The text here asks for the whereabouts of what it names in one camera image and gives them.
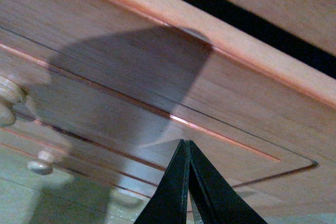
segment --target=drawer knob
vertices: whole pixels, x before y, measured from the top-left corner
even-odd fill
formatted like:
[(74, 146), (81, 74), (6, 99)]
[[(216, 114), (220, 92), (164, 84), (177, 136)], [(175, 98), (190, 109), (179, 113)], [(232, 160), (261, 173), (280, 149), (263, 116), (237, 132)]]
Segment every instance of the drawer knob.
[(14, 82), (0, 76), (0, 127), (15, 123), (13, 105), (23, 102), (26, 93)]
[(38, 175), (48, 175), (54, 171), (53, 166), (51, 165), (54, 158), (53, 154), (46, 151), (40, 151), (38, 153), (38, 159), (29, 161), (27, 166), (33, 173)]

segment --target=floor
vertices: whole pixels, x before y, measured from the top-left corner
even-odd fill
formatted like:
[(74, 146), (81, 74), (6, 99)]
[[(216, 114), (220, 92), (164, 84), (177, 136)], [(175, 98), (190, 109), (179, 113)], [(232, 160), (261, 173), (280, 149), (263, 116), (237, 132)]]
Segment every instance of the floor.
[[(128, 224), (147, 201), (55, 169), (39, 176), (29, 157), (0, 146), (0, 224)], [(336, 224), (336, 214), (265, 218), (269, 224)]]

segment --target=wooden knob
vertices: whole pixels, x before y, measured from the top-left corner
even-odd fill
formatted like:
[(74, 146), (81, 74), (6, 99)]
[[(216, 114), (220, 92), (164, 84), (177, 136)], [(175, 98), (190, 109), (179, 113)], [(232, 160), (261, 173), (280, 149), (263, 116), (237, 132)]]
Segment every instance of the wooden knob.
[(12, 107), (24, 101), (26, 93), (14, 82), (0, 76), (0, 127), (15, 123)]
[(32, 172), (38, 175), (48, 175), (54, 171), (51, 165), (54, 158), (53, 154), (47, 151), (41, 151), (38, 153), (38, 159), (29, 161), (27, 166)]

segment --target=dark gap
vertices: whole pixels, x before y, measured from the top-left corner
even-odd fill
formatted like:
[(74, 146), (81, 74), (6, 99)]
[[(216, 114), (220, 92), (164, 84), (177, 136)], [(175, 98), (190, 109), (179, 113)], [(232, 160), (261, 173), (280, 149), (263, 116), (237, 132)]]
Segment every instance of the dark gap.
[(336, 57), (227, 0), (183, 0), (336, 79)]

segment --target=black triangular object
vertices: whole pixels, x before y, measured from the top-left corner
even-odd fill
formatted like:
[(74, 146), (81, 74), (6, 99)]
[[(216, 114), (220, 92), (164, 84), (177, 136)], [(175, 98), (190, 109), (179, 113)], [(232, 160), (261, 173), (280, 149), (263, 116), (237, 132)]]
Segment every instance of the black triangular object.
[(135, 224), (186, 223), (188, 189), (205, 224), (267, 224), (235, 193), (193, 141), (181, 140)]
[(153, 197), (134, 224), (186, 223), (190, 150), (180, 141)]

